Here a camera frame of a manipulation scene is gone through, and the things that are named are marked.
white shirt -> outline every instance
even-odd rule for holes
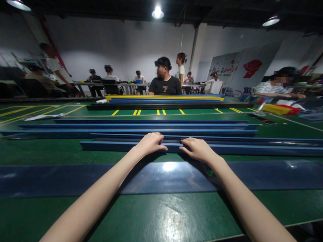
[[[65,68],[62,66],[62,64],[60,63],[60,61],[58,59],[54,59],[54,58],[47,58],[46,59],[46,63],[49,69],[51,69],[53,72],[55,71],[59,71],[61,73],[61,75],[65,78],[65,80],[68,83],[73,83],[72,78],[70,77],[70,75],[67,73],[67,71],[65,70]],[[63,82],[63,80],[61,80],[59,77],[57,77],[58,82],[61,85],[66,84],[65,82]]]
[[[142,83],[144,83],[144,81],[146,81],[145,77],[143,75],[140,75],[140,78],[138,78],[138,76],[135,76],[133,81],[136,81],[136,80],[142,80]]]
[[[204,92],[207,92],[209,89],[210,89],[210,87],[211,87],[211,83],[212,82],[215,82],[215,80],[214,79],[211,79],[211,80],[208,80],[206,83],[205,83],[205,88],[204,88]],[[218,87],[217,87],[217,85],[212,85],[212,89],[211,89],[211,93],[212,94],[218,94],[218,93],[216,93],[216,90],[218,89]]]
[[[184,68],[184,66],[183,65],[181,65],[180,67],[178,67],[178,71],[176,72],[176,74],[175,74],[175,77],[177,78],[177,79],[179,79],[179,75],[180,74],[185,74],[185,68]]]
[[[271,81],[261,82],[258,86],[256,86],[256,92],[259,93],[279,93],[279,94],[287,94],[289,93],[283,86],[275,86],[274,88],[271,85]]]
[[[116,75],[107,75],[105,78],[103,78],[104,80],[116,80],[116,81],[120,81],[119,78],[117,78]]]

red fist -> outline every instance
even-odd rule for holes
[[[252,60],[251,62],[244,64],[243,67],[247,70],[247,73],[243,78],[251,78],[256,71],[261,67],[262,62],[260,60]]]

blue metal rail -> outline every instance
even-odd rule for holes
[[[61,129],[61,130],[2,130],[3,136],[11,139],[32,138],[93,138],[91,133],[113,133],[113,134],[140,134],[146,135],[151,132],[160,132],[164,135],[184,136],[228,136],[228,137],[254,137],[257,130],[218,130],[218,129],[196,129],[196,130],[169,130],[169,129],[142,129],[142,130],[116,130],[116,129]]]
[[[92,133],[95,141],[139,142],[144,135],[137,134],[102,134]],[[189,136],[165,135],[164,143],[180,143]],[[323,147],[323,139],[288,139],[288,138],[249,138],[249,137],[218,137],[218,136],[195,136],[203,139],[208,144],[219,145],[265,145],[265,146],[301,146]]]
[[[20,124],[24,129],[178,129],[189,131],[191,129],[223,129],[223,130],[255,130],[258,124]]]
[[[139,120],[139,119],[70,119],[62,118],[55,119],[56,123],[60,124],[247,124],[249,120],[166,120],[166,119],[151,119],[151,120]]]
[[[81,141],[84,150],[92,151],[129,151],[137,142]],[[182,144],[162,143],[167,146],[167,153],[182,152]],[[249,145],[209,145],[220,155],[260,155],[260,156],[312,156],[323,157],[322,147],[290,146],[249,146]]]

hand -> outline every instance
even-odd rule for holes
[[[292,97],[291,95],[289,94],[278,94],[278,96],[283,96],[283,97]]]
[[[145,137],[135,146],[144,156],[158,150],[168,151],[166,146],[161,146],[164,136],[158,132],[146,134]]]
[[[214,159],[222,159],[215,153],[210,146],[202,139],[187,138],[182,140],[182,144],[187,145],[191,151],[181,146],[180,150],[184,151],[193,159],[209,164]]]
[[[298,94],[298,95],[296,95],[296,97],[298,97],[298,98],[306,98],[306,96],[304,94]]]

white wall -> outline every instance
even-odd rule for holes
[[[74,81],[84,80],[89,69],[105,77],[104,65],[111,65],[122,81],[140,70],[147,81],[156,76],[154,61],[170,59],[175,75],[178,66],[182,28],[161,22],[135,22],[110,19],[46,16],[45,23]],[[185,25],[182,52],[188,55],[188,72],[194,39],[194,27]]]
[[[283,44],[265,76],[270,76],[274,71],[286,66],[301,68],[300,64],[303,56],[317,38],[317,36],[302,38],[303,35],[302,32],[294,31],[266,31],[263,29],[230,27],[223,29],[218,26],[207,26],[204,48],[195,80],[206,80],[212,58],[215,56],[278,41],[283,41]]]
[[[15,59],[11,52],[21,59],[31,59],[29,51],[40,54],[41,50],[20,14],[0,13],[0,23],[0,53],[10,66],[15,66]],[[2,58],[0,58],[0,66],[7,66]]]

